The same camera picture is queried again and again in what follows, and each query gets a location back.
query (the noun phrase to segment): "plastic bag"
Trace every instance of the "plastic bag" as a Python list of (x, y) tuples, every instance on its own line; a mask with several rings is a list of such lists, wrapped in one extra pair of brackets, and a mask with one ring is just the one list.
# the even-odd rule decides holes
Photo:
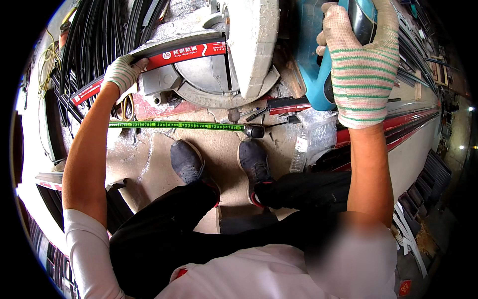
[(338, 111), (308, 108), (297, 113), (307, 135), (307, 165), (315, 162), (337, 143)]

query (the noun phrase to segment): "white sleeve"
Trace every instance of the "white sleeve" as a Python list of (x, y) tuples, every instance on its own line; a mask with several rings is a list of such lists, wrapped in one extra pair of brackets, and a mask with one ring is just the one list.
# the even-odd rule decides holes
[(90, 216), (74, 209), (63, 211), (70, 266), (82, 299), (125, 298), (109, 259), (106, 229)]

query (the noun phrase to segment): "black pants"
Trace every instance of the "black pants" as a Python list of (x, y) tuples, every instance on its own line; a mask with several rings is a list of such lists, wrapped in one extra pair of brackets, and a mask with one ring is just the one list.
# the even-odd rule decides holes
[(323, 219), (346, 210), (350, 172), (292, 173), (272, 184), (258, 184), (261, 204), (300, 210), (262, 229), (235, 235), (193, 232), (216, 204), (211, 187), (201, 181), (179, 186), (128, 219), (110, 240), (109, 254), (126, 295), (154, 298), (172, 272), (185, 264), (205, 264), (237, 250), (289, 244), (304, 250), (320, 238)]

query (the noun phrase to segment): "white shirt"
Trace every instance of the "white shirt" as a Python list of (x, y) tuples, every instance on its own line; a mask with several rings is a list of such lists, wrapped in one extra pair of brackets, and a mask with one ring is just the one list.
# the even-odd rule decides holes
[[(70, 265), (80, 296), (125, 298), (109, 259), (109, 239), (98, 221), (77, 210), (63, 212)], [(187, 272), (177, 278), (180, 269)], [(395, 275), (374, 298), (397, 298)], [(204, 265), (187, 264), (176, 269), (159, 298), (337, 298), (325, 293), (310, 278), (303, 251), (271, 244), (238, 250)]]

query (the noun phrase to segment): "work glove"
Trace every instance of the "work glove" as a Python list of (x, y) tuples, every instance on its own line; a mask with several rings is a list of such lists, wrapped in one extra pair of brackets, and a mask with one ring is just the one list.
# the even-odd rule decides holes
[(373, 43), (362, 46), (348, 13), (334, 2), (324, 3), (323, 31), (317, 36), (317, 54), (328, 46), (332, 58), (332, 88), (338, 119), (344, 126), (362, 129), (382, 122), (400, 63), (398, 18), (390, 0), (373, 0), (377, 32)]
[(113, 82), (119, 88), (119, 95), (127, 91), (138, 79), (139, 74), (148, 65), (148, 59), (143, 58), (134, 65), (130, 66), (130, 62), (134, 57), (130, 54), (120, 56), (111, 63), (106, 69), (103, 83)]

